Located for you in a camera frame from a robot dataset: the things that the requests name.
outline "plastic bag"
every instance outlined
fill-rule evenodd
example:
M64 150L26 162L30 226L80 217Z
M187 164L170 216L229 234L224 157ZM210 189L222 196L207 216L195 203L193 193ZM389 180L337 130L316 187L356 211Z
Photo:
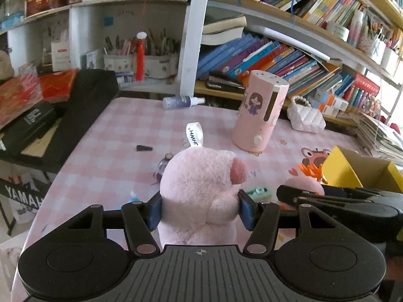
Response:
M39 79L26 74L0 86L0 129L42 100Z

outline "white fabric tag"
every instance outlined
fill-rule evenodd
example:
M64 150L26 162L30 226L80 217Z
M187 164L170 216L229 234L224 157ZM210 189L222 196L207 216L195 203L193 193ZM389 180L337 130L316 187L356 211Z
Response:
M186 137L190 146L203 146L203 130L200 123L187 124Z

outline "yellow cardboard box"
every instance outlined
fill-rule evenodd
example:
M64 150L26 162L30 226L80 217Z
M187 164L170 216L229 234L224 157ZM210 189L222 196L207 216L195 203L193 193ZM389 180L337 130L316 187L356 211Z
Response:
M393 162L362 156L340 146L332 150L322 170L331 186L403 192L403 176Z

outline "black eraser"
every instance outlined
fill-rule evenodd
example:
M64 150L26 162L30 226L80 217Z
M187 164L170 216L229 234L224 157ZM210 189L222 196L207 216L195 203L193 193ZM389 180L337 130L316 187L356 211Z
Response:
M137 145L136 151L152 151L152 147L146 145Z

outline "plush pig snout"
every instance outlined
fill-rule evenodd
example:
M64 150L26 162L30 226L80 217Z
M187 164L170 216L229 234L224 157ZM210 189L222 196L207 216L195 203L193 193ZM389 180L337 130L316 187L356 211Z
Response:
M245 163L235 157L232 160L231 169L229 171L231 183L233 185L242 184L246 180L247 172Z

